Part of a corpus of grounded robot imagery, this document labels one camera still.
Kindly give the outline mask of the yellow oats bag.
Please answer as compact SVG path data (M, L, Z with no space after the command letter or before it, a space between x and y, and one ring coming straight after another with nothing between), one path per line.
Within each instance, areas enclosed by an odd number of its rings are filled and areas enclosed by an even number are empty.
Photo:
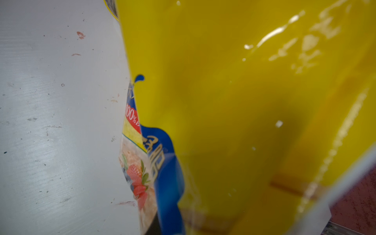
M143 235L308 235L376 162L375 1L106 1Z

